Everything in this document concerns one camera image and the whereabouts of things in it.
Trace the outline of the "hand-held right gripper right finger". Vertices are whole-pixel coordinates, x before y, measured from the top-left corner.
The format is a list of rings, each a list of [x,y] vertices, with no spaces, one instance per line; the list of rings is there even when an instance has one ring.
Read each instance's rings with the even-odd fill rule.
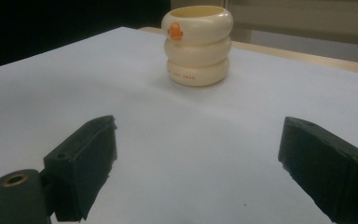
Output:
[[[278,161],[336,224],[358,224],[358,147],[303,119],[284,119]]]

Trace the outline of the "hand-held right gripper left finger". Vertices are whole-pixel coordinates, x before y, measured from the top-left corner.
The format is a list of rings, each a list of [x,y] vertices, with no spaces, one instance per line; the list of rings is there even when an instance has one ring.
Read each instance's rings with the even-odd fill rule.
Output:
[[[88,217],[117,159],[115,130],[111,115],[92,119],[44,158],[48,211],[59,221]]]

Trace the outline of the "cream ringed cup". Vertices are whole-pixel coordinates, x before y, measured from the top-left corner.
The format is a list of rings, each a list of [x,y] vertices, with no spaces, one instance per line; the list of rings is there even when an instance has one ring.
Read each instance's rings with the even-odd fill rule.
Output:
[[[232,28],[232,15],[223,7],[180,7],[168,12],[161,30],[166,35],[164,52],[170,78],[190,87],[224,79],[229,70]]]

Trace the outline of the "black curtain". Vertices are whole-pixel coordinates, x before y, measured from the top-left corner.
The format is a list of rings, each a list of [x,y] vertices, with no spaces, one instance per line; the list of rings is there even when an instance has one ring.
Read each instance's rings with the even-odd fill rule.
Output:
[[[158,26],[171,0],[0,0],[0,66],[121,26]]]

